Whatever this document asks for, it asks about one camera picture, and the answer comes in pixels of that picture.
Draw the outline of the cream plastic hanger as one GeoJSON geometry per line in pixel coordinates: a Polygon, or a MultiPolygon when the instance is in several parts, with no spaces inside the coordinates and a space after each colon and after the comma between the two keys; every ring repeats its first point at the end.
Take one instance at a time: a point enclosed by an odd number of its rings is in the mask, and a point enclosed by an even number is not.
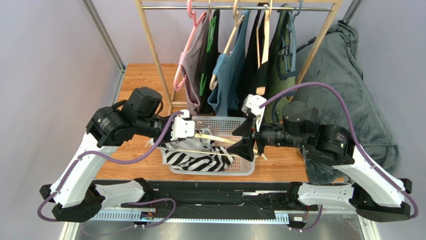
{"type": "MultiPolygon", "coordinates": [[[[227,144],[236,144],[236,141],[227,139],[227,138],[223,138],[223,137],[219,137],[219,136],[214,136],[214,135],[209,135],[209,134],[202,134],[202,133],[196,133],[194,135],[195,138],[199,138],[199,139],[208,139],[208,140],[212,140],[215,142],[223,142],[223,143],[227,143],[227,144]]],[[[154,139],[151,138],[149,141],[146,142],[145,144],[145,148],[147,148],[148,146],[152,146],[154,144],[154,139]]]]}

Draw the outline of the black white striped tank top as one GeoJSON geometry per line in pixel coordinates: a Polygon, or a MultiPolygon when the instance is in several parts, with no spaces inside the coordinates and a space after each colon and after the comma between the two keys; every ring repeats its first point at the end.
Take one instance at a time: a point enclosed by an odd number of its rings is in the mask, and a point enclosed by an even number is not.
{"type": "Polygon", "coordinates": [[[225,147],[203,138],[187,138],[160,144],[162,163],[186,172],[222,172],[233,162],[225,147]]]}

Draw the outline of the mauve tank top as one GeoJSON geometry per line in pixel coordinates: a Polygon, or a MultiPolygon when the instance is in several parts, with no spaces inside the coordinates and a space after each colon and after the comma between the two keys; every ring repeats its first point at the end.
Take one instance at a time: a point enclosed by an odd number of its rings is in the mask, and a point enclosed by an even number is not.
{"type": "Polygon", "coordinates": [[[187,50],[182,51],[179,59],[181,76],[185,78],[184,88],[187,109],[192,115],[197,115],[200,110],[200,79],[202,58],[206,54],[208,31],[210,27],[210,14],[203,12],[203,18],[197,28],[191,32],[191,42],[187,50]]]}

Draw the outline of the pink plastic hanger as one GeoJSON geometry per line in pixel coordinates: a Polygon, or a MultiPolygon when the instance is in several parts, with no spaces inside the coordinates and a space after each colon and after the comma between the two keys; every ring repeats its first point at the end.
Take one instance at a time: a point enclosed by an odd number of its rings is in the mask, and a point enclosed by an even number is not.
{"type": "MultiPolygon", "coordinates": [[[[192,2],[193,2],[192,0],[187,0],[186,2],[186,9],[187,9],[188,16],[190,19],[192,19],[192,30],[190,32],[190,35],[184,47],[183,53],[187,53],[189,51],[199,25],[204,21],[204,19],[207,16],[207,14],[203,12],[200,14],[199,17],[197,17],[197,13],[192,8],[192,2]]],[[[179,62],[177,65],[177,70],[176,70],[174,79],[173,79],[173,90],[176,92],[182,88],[182,86],[184,85],[186,81],[185,75],[181,77],[181,80],[179,80],[182,70],[183,70],[182,63],[179,62]]]]}

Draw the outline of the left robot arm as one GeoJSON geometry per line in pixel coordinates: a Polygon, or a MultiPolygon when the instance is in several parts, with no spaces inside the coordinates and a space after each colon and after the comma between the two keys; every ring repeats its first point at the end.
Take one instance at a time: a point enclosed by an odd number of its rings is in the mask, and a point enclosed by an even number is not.
{"type": "Polygon", "coordinates": [[[134,136],[154,139],[152,149],[170,139],[173,116],[160,116],[162,109],[162,95],[149,87],[136,88],[127,100],[98,109],[64,173],[55,183],[40,188],[43,202],[37,209],[38,217],[47,222],[83,223],[105,208],[151,204],[154,191],[143,178],[110,185],[96,184],[94,178],[106,161],[130,165],[148,156],[144,153],[133,160],[112,157],[134,136]],[[54,203],[52,217],[42,213],[47,203],[54,203]]]}

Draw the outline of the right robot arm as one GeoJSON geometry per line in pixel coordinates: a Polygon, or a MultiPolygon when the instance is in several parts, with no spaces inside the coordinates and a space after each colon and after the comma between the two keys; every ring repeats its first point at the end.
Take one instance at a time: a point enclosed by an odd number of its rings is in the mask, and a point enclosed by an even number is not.
{"type": "Polygon", "coordinates": [[[352,182],[345,185],[313,185],[292,182],[285,198],[296,208],[331,205],[355,210],[375,222],[397,222],[410,219],[411,207],[405,202],[412,182],[390,174],[380,174],[379,165],[370,165],[356,146],[350,132],[335,124],[321,124],[319,111],[302,101],[283,106],[282,122],[262,124],[254,128],[252,115],[234,132],[241,140],[227,151],[253,161],[266,146],[290,147],[313,162],[339,170],[352,182]]]}

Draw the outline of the light wooden hanger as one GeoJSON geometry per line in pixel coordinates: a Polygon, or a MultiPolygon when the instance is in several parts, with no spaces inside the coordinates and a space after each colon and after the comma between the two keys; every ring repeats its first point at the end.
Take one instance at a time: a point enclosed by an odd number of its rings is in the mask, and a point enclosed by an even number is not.
{"type": "Polygon", "coordinates": [[[255,77],[256,94],[263,96],[266,92],[267,82],[267,65],[269,60],[269,47],[270,47],[270,18],[272,14],[273,1],[269,0],[268,3],[263,4],[264,17],[261,21],[262,26],[261,38],[257,33],[257,53],[258,53],[258,70],[255,77]]]}

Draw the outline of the green plastic hanger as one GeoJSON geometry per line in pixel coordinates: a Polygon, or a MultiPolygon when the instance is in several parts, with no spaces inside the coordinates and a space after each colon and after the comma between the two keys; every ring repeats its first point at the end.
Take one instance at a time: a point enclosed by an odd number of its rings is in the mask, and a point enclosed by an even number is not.
{"type": "Polygon", "coordinates": [[[213,70],[220,55],[218,48],[220,15],[220,10],[215,10],[209,23],[206,49],[205,54],[202,57],[201,65],[201,79],[199,86],[199,94],[201,97],[207,97],[209,94],[210,89],[208,85],[210,84],[213,70]]]}

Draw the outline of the blue tank top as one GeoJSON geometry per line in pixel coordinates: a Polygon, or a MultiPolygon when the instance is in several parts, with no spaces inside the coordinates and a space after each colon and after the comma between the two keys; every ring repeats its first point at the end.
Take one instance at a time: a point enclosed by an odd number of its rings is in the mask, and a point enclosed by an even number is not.
{"type": "Polygon", "coordinates": [[[230,54],[221,53],[212,74],[216,74],[217,86],[212,90],[207,102],[216,116],[227,117],[229,111],[238,109],[237,85],[246,58],[246,35],[250,19],[250,10],[241,11],[244,16],[239,25],[237,36],[231,43],[230,54]]]}

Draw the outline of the olive green tank top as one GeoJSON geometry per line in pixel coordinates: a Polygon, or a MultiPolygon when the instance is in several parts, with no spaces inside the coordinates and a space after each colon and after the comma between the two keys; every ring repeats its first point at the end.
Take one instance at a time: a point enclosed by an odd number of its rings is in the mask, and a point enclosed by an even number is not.
{"type": "Polygon", "coordinates": [[[297,47],[293,12],[281,10],[269,45],[268,72],[264,97],[270,99],[296,82],[297,47]]]}

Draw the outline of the beige wooden hanger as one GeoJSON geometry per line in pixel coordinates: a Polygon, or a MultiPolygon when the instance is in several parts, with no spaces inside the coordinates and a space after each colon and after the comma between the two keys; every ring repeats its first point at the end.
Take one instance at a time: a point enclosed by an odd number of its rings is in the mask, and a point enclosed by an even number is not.
{"type": "MultiPolygon", "coordinates": [[[[233,14],[233,18],[235,22],[234,22],[234,26],[230,34],[230,37],[224,49],[224,54],[226,55],[229,55],[231,53],[231,43],[233,42],[234,38],[238,35],[239,26],[244,21],[244,18],[245,18],[244,16],[240,17],[239,12],[237,11],[238,3],[239,3],[239,0],[233,1],[232,14],[233,14]]],[[[213,91],[217,85],[218,85],[217,75],[213,73],[209,82],[209,89],[213,91]]]]}

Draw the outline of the teal plastic hanger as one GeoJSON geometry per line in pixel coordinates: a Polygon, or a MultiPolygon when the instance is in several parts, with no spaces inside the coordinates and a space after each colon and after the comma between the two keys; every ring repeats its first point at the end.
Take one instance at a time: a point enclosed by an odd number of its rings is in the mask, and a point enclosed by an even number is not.
{"type": "Polygon", "coordinates": [[[277,44],[276,51],[272,55],[275,57],[272,67],[272,79],[275,81],[273,90],[281,92],[296,84],[296,28],[295,19],[300,14],[302,3],[299,4],[297,12],[292,10],[281,10],[277,25],[276,34],[277,44]]]}

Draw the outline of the white plastic basket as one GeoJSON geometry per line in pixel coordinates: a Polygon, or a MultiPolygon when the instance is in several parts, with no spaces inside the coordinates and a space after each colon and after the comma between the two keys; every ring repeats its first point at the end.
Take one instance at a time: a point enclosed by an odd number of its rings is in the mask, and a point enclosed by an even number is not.
{"type": "Polygon", "coordinates": [[[230,154],[226,148],[241,137],[232,132],[243,122],[242,117],[194,116],[196,135],[182,141],[166,143],[158,149],[162,163],[173,173],[199,176],[248,176],[255,163],[230,154]]]}

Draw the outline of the black garment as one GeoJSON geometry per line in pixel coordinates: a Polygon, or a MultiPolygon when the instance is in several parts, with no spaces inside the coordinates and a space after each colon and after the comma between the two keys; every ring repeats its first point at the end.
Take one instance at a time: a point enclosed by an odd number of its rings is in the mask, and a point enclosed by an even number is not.
{"type": "MultiPolygon", "coordinates": [[[[246,49],[245,60],[242,68],[242,72],[239,76],[236,93],[239,100],[238,109],[242,108],[243,101],[248,96],[248,94],[256,94],[256,75],[258,71],[258,44],[257,44],[257,34],[261,38],[263,35],[261,21],[264,19],[264,9],[257,10],[254,18],[254,22],[251,28],[248,47],[246,49]]],[[[267,63],[267,81],[268,81],[268,63],[267,63]]]]}

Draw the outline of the grey fleece blanket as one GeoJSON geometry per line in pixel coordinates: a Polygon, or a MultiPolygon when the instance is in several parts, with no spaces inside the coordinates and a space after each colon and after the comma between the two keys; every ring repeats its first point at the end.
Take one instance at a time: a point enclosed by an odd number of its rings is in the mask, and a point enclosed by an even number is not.
{"type": "MultiPolygon", "coordinates": [[[[302,83],[319,82],[334,88],[345,102],[355,135],[366,151],[388,173],[393,174],[401,161],[399,146],[380,108],[374,103],[358,62],[359,35],[344,21],[332,25],[302,83]]],[[[299,88],[293,98],[319,111],[320,123],[338,125],[350,131],[343,107],[336,96],[320,86],[299,88]]],[[[308,181],[325,185],[345,175],[331,166],[319,164],[303,154],[308,181]]]]}

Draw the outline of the wooden clothes rack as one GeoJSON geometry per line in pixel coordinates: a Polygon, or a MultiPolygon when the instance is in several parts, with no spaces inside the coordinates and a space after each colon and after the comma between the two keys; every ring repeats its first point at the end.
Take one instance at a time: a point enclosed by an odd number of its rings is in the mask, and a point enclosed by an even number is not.
{"type": "MultiPolygon", "coordinates": [[[[335,19],[339,9],[341,8],[341,5],[343,3],[342,0],[278,0],[278,3],[302,3],[301,11],[308,11],[308,12],[328,12],[327,17],[324,20],[324,23],[322,24],[322,27],[316,36],[316,39],[313,43],[313,47],[309,52],[308,58],[304,62],[301,71],[299,72],[295,86],[300,87],[301,82],[303,78],[305,77],[309,66],[311,65],[316,53],[318,52],[318,49],[324,40],[324,37],[326,36],[326,33],[331,26],[333,20],[335,19]]],[[[219,9],[219,10],[233,10],[233,5],[218,5],[218,6],[211,6],[210,1],[208,1],[208,6],[192,6],[192,9],[219,9]]],[[[157,49],[155,47],[155,41],[153,39],[150,25],[148,22],[147,15],[145,13],[146,10],[180,10],[180,9],[187,9],[187,6],[144,6],[142,0],[136,0],[135,4],[137,6],[137,10],[139,13],[139,17],[141,20],[141,23],[143,25],[143,29],[145,32],[145,36],[151,51],[151,55],[154,60],[154,64],[156,66],[158,75],[160,77],[160,81],[162,83],[166,100],[168,101],[169,109],[168,113],[171,114],[172,110],[175,108],[178,109],[185,109],[187,107],[187,103],[183,101],[175,101],[175,96],[178,91],[175,91],[172,84],[172,90],[169,90],[167,81],[163,72],[163,68],[157,53],[157,49]]],[[[248,6],[248,5],[238,5],[238,10],[263,10],[264,7],[262,6],[248,6]]],[[[274,7],[272,4],[272,11],[278,11],[278,10],[290,10],[290,11],[297,11],[298,7],[274,7]]]]}

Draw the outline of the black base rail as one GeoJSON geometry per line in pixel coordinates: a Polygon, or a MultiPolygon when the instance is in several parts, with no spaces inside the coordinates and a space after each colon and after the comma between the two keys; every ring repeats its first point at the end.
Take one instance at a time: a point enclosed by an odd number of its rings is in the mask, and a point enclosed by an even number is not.
{"type": "Polygon", "coordinates": [[[153,189],[144,201],[171,198],[154,205],[157,217],[172,219],[271,220],[276,211],[301,215],[317,213],[316,205],[306,207],[286,196],[287,182],[244,181],[160,181],[148,180],[153,189]]]}

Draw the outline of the aluminium frame post left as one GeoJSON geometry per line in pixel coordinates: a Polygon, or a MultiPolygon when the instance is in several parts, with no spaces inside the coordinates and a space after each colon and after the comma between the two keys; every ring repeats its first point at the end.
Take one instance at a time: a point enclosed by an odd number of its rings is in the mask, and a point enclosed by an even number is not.
{"type": "Polygon", "coordinates": [[[106,49],[108,50],[114,64],[119,69],[121,73],[124,73],[126,70],[126,65],[124,64],[122,58],[119,55],[117,48],[115,47],[112,38],[110,37],[107,28],[105,27],[102,18],[92,0],[82,0],[89,17],[91,18],[95,28],[97,29],[103,43],[105,44],[106,49]]]}

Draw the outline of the aluminium frame post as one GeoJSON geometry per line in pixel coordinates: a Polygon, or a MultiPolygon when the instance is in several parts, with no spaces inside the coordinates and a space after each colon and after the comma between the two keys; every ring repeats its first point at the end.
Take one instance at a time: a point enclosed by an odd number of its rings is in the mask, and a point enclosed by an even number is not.
{"type": "Polygon", "coordinates": [[[117,48],[115,47],[112,38],[110,37],[107,28],[105,27],[102,18],[92,0],[82,0],[89,17],[91,18],[95,28],[97,29],[103,43],[105,44],[106,49],[108,50],[114,64],[119,69],[121,73],[124,73],[126,70],[126,65],[124,64],[122,58],[119,55],[117,48]]]}
{"type": "Polygon", "coordinates": [[[350,24],[363,2],[364,0],[352,0],[342,18],[342,21],[346,24],[350,24]]]}

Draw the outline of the aluminium frame post right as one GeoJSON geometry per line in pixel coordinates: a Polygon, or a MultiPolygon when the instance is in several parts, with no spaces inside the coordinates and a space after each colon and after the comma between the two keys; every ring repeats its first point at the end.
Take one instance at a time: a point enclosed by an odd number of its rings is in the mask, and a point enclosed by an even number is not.
{"type": "Polygon", "coordinates": [[[342,18],[342,21],[346,24],[350,24],[363,2],[364,0],[352,0],[342,18]]]}

